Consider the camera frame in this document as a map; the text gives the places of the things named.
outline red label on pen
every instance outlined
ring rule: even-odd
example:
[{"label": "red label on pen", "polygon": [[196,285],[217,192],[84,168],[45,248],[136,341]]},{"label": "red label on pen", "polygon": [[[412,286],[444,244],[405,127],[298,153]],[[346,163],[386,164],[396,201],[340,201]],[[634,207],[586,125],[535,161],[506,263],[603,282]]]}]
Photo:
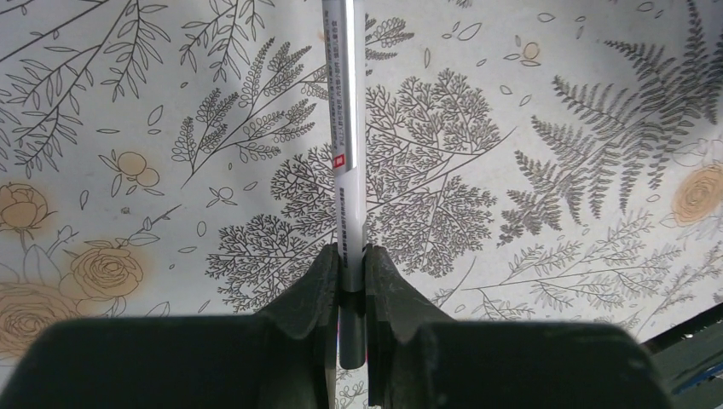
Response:
[{"label": "red label on pen", "polygon": [[344,155],[341,154],[334,158],[334,169],[337,169],[339,166],[344,166],[346,161],[344,160]]}]

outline orange rose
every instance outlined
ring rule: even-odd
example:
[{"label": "orange rose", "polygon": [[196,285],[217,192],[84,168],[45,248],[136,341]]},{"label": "orange rose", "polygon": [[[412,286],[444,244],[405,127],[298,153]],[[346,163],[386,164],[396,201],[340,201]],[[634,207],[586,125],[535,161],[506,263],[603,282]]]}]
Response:
[{"label": "orange rose", "polygon": [[130,251],[94,248],[71,263],[61,280],[61,293],[77,300],[108,300],[130,294],[143,279],[143,270]]},{"label": "orange rose", "polygon": [[48,203],[34,187],[8,184],[0,187],[0,231],[37,228],[48,216]]},{"label": "orange rose", "polygon": [[45,328],[77,317],[73,301],[55,288],[0,283],[0,358],[20,358]]},{"label": "orange rose", "polygon": [[673,216],[679,226],[709,215],[723,199],[723,166],[711,164],[691,173],[673,198]]}]

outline clamp jaw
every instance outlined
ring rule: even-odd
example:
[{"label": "clamp jaw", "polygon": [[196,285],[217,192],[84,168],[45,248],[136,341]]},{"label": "clamp jaw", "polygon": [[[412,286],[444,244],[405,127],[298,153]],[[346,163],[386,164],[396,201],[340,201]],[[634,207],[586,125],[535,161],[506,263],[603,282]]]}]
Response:
[{"label": "clamp jaw", "polygon": [[[367,352],[370,406],[671,407],[648,354],[613,325],[455,321],[384,248],[368,246],[365,260],[366,293],[350,302],[327,245],[255,314],[53,325],[16,367],[0,408],[333,408],[337,333],[356,364],[359,348]],[[337,332],[339,311],[361,317],[353,332],[363,338]]]}]

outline pen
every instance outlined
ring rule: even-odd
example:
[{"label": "pen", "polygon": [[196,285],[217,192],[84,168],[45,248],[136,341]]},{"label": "pen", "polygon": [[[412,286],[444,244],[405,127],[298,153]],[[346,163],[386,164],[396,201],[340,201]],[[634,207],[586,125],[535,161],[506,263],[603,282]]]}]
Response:
[{"label": "pen", "polygon": [[367,244],[362,0],[322,0],[327,52],[332,168],[336,196],[339,281],[338,351],[344,369],[366,361],[364,253]]}]

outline botanical print wallpaper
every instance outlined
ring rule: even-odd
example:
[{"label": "botanical print wallpaper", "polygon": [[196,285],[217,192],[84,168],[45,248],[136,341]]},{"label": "botanical print wallpaper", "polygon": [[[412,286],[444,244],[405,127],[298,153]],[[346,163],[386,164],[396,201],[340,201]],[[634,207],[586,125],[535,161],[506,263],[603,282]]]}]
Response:
[{"label": "botanical print wallpaper", "polygon": [[[249,314],[336,241],[321,1],[0,3],[3,381],[54,322]],[[723,2],[366,9],[369,233],[423,294],[640,341],[723,299]]]}]

